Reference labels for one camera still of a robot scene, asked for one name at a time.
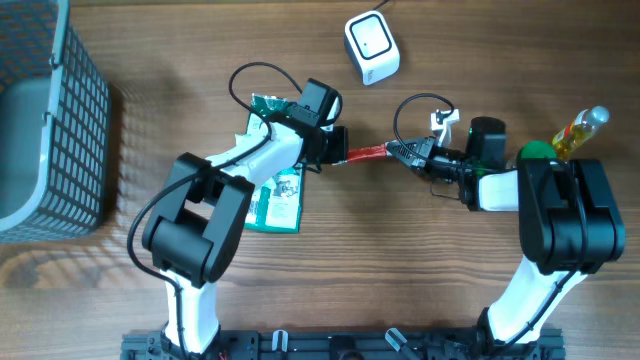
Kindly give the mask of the red white stick sachet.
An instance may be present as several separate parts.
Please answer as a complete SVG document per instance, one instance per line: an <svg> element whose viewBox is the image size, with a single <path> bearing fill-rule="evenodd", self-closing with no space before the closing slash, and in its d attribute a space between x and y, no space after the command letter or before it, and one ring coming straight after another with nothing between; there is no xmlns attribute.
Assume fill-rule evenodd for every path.
<svg viewBox="0 0 640 360"><path fill-rule="evenodd" d="M348 150L346 157L334 162L333 166L382 159L390 156L391 153L387 150L387 144L383 143L380 145Z"/></svg>

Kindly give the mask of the green gloves package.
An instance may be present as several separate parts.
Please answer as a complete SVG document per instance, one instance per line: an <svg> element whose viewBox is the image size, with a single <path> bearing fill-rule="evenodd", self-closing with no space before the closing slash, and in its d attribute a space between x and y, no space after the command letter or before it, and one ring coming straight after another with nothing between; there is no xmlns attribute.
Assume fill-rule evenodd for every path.
<svg viewBox="0 0 640 360"><path fill-rule="evenodd" d="M252 94L251 107L262 115L276 111L284 112L293 102L275 96ZM236 142L260 135L262 122L250 113L246 133L236 135ZM302 212L302 190L304 172L298 168L288 168L268 179L261 188L254 191L245 228L269 233L298 233Z"/></svg>

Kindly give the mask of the green white round can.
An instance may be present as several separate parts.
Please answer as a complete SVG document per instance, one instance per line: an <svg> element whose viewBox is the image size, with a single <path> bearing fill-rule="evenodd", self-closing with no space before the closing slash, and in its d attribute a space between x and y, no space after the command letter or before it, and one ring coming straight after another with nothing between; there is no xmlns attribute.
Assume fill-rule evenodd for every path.
<svg viewBox="0 0 640 360"><path fill-rule="evenodd" d="M554 148L544 141L530 141L525 144L517 153L516 161L522 159L556 159Z"/></svg>

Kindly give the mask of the yellow liquid glass bottle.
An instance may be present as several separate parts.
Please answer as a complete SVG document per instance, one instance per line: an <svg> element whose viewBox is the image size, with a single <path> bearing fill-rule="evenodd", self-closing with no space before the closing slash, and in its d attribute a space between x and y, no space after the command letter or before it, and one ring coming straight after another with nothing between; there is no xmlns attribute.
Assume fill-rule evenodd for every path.
<svg viewBox="0 0 640 360"><path fill-rule="evenodd" d="M578 147L592 138L608 122L609 117L608 109L603 106L581 111L569 125L553 137L551 145L557 158L568 160Z"/></svg>

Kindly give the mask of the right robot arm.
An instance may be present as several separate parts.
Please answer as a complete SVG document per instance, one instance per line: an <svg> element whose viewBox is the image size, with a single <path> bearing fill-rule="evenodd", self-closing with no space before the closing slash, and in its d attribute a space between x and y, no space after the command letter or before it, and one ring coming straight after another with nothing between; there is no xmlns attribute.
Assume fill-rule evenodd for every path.
<svg viewBox="0 0 640 360"><path fill-rule="evenodd" d="M450 120L434 117L433 135L396 137L386 151L421 177L457 184L457 200L471 211L517 213L523 258L479 327L487 354L533 344L566 293L624 250L625 228L604 168L597 160L562 161L553 150L520 152L508 168L503 121L472 119L458 151L448 146Z"/></svg>

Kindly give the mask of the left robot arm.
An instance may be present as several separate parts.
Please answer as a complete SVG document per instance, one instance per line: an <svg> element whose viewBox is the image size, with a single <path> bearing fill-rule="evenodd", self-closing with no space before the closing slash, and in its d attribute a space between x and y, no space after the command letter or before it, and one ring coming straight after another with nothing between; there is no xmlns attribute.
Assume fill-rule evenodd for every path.
<svg viewBox="0 0 640 360"><path fill-rule="evenodd" d="M346 153L347 132L337 125L340 93L308 79L300 98L259 113L256 132L224 153L186 152L165 185L142 210L142 245L175 304L162 331L162 350L177 359L205 359L218 349L216 283L239 246L254 191L297 164L321 166Z"/></svg>

